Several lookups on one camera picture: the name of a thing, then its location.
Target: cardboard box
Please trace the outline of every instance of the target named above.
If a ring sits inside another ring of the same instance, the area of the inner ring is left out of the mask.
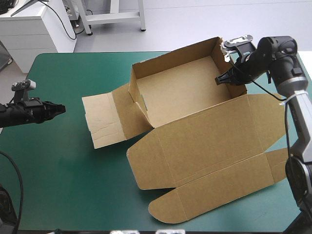
[[[220,38],[132,66],[130,83],[84,97],[95,148],[152,131],[127,152],[141,189],[175,188],[149,212],[179,223],[285,178],[283,107],[245,86],[219,85]]]

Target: white floor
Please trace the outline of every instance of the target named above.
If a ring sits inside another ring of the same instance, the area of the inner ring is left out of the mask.
[[[136,0],[120,0],[122,11],[136,10]],[[104,0],[86,0],[95,14]],[[312,0],[145,0],[146,32],[139,22],[94,25],[93,35],[78,35],[75,52],[170,51],[214,36],[290,35],[300,51],[312,51]],[[15,63],[0,72],[0,103],[8,102],[11,84],[25,79]]]

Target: white cabinet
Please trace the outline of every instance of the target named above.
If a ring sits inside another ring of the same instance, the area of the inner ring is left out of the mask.
[[[11,17],[26,0],[0,15],[0,41],[9,51],[22,72],[28,73],[36,56],[42,53],[71,53],[76,40],[70,39],[56,14],[41,2]],[[60,16],[69,35],[75,32],[70,24],[62,0],[48,3]]]

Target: box flap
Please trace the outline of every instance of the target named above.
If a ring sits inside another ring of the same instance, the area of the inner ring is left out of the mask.
[[[274,176],[285,178],[278,170],[273,175],[269,163],[273,156],[274,165],[285,167],[285,149],[262,153],[170,191],[152,201],[149,212],[162,222],[180,223],[273,185]]]
[[[281,115],[284,107],[268,94],[251,94],[248,100],[259,140],[266,150],[285,134],[284,117]]]
[[[178,187],[263,153],[284,135],[283,113],[269,95],[244,95],[152,130],[128,150],[139,188]]]
[[[107,94],[83,97],[94,148],[111,145],[152,129],[125,84]]]
[[[112,93],[83,97],[82,101],[95,149],[126,139]]]
[[[133,102],[128,89],[129,84],[125,84],[113,91],[114,102],[126,139],[153,129],[140,106],[137,102]]]

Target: black cable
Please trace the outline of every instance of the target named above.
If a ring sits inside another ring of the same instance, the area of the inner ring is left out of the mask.
[[[49,8],[56,14],[56,16],[58,17],[59,21],[61,22],[61,24],[62,24],[62,26],[63,26],[63,28],[64,28],[64,30],[65,30],[67,36],[68,36],[71,40],[76,40],[76,39],[77,39],[77,35],[75,34],[75,37],[72,38],[72,37],[68,34],[68,32],[67,32],[67,30],[66,30],[66,28],[65,28],[65,25],[64,25],[62,19],[59,17],[58,13],[56,13],[56,11],[55,11],[51,6],[49,6],[48,4],[46,4],[46,3],[44,3],[44,2],[42,2],[42,1],[40,1],[40,0],[38,0],[38,1],[41,2],[42,4],[46,5],[47,7],[49,7]]]
[[[247,75],[245,74],[242,70],[240,70],[238,67],[236,67],[236,65],[230,60],[230,63],[231,65],[236,69],[238,70],[241,74],[245,75],[245,76],[248,76],[248,77],[252,77],[251,75]],[[269,95],[271,95],[272,97],[274,97],[275,99],[279,100],[279,101],[285,101],[287,100],[287,98],[284,98],[284,99],[281,99],[277,96],[275,96],[274,94],[272,94],[271,92],[269,92],[268,90],[266,90],[265,88],[263,88],[260,84],[258,84],[257,82],[255,82],[254,80],[250,80],[250,82],[254,83],[256,86],[258,86],[260,89],[262,89],[264,92],[268,93]]]
[[[87,11],[90,11],[90,12],[91,12],[91,14],[93,15],[93,11],[91,11],[91,10],[87,10]]]
[[[22,180],[22,177],[20,174],[20,170],[17,167],[16,163],[13,161],[13,159],[9,155],[7,155],[6,153],[4,153],[2,151],[0,151],[0,154],[5,156],[10,161],[10,163],[13,165],[13,167],[14,167],[17,175],[18,175],[18,178],[19,178],[19,187],[20,187],[19,216],[18,216],[16,225],[15,225],[15,228],[13,231],[14,234],[17,234],[19,226],[20,226],[20,218],[21,218],[21,213],[22,213],[22,209],[23,209],[23,200],[24,200],[23,180]]]
[[[76,35],[79,35],[80,33],[83,33],[84,29],[81,32],[75,33]]]

